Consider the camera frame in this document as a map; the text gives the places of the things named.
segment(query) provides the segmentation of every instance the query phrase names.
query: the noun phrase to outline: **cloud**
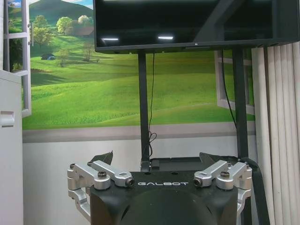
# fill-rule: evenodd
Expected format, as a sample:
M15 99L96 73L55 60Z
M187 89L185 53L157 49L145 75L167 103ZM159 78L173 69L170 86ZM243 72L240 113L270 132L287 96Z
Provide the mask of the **cloud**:
M77 2L81 2L81 1L83 1L83 0L63 0L63 1L72 2L72 3L77 3Z
M28 2L29 2L29 4L32 4L32 3L35 3L37 1L39 1L39 0L29 0Z
M91 5L86 5L86 7L89 7L91 9L93 9L93 5L92 4Z
M21 3L20 3L20 2L15 2L15 1L9 2L8 5L9 5L10 7L14 7L14 8L19 8L19 7L21 7Z

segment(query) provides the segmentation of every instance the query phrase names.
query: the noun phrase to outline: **white window frame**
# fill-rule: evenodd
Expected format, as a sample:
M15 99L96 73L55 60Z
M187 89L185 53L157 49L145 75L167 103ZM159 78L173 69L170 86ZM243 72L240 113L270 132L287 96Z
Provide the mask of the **white window frame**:
M29 21L29 2L21 1L22 12L22 32L9 33L8 0L4 0L4 64L3 69L10 72L9 66L9 41L11 39L22 39L23 70L14 74L21 77L23 81L23 110L22 116L31 115L31 76L30 76L30 21Z
M230 58L224 58L224 64L232 64L233 60ZM244 74L245 74L245 94L246 94L246 111L247 114L255 115L255 108L249 104L249 84L247 67L252 66L251 60L244 60ZM229 105L226 99L225 88L222 76L222 51L215 51L215 70L216 70L216 90L217 90L217 105L222 108L229 109ZM229 101L230 106L235 110L235 102Z

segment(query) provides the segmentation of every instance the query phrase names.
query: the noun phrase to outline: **white cabinet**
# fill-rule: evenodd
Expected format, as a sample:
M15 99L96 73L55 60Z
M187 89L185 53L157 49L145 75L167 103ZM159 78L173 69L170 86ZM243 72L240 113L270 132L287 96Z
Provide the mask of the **white cabinet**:
M0 225L23 224L21 78L0 70Z

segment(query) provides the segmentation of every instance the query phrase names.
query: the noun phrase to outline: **bolt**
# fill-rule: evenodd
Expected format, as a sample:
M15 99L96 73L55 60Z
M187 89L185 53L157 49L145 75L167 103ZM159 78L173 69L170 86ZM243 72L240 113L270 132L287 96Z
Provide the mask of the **bolt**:
M197 188L200 188L200 187L202 186L202 180L194 179L194 185L195 185Z
M125 184L126 184L127 187L131 188L135 184L135 180L134 179L128 179Z
M105 178L107 176L105 171L101 171L98 173L98 178Z
M224 179L228 179L228 178L230 177L230 173L227 172L227 171L222 171L222 172L220 173L220 176L221 176L222 178L224 178Z

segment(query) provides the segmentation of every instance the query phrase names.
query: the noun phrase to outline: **white curtain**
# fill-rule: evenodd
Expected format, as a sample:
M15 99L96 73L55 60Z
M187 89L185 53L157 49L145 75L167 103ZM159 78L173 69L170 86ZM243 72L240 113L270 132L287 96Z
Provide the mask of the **white curtain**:
M4 2L0 0L0 69L3 69L3 16Z
M299 43L252 50L256 135L272 225L300 224Z

